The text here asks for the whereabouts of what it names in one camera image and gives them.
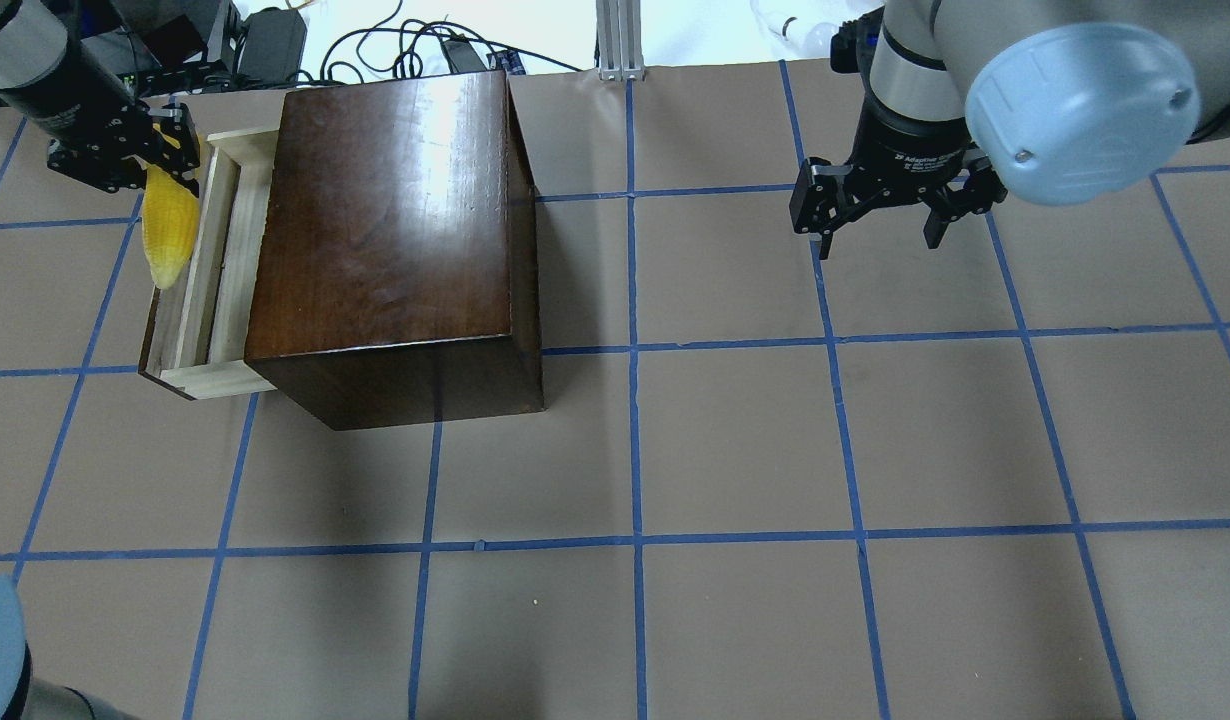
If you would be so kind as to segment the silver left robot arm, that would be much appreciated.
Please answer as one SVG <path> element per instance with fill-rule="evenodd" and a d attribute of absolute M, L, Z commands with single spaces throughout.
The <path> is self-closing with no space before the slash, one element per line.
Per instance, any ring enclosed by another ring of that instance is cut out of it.
<path fill-rule="evenodd" d="M 0 100 L 48 133 L 47 165 L 100 191 L 148 187 L 161 169 L 200 193 L 200 143 L 189 108 L 150 108 L 42 1 L 0 1 Z"/>

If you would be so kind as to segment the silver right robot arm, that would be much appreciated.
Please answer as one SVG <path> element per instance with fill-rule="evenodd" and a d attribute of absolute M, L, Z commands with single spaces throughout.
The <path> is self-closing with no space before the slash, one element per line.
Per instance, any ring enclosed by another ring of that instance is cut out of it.
<path fill-rule="evenodd" d="M 790 226 L 926 206 L 922 240 L 999 202 L 1076 206 L 1230 137 L 1230 1 L 886 1 L 831 39 L 861 78 L 843 164 L 801 162 Z"/>

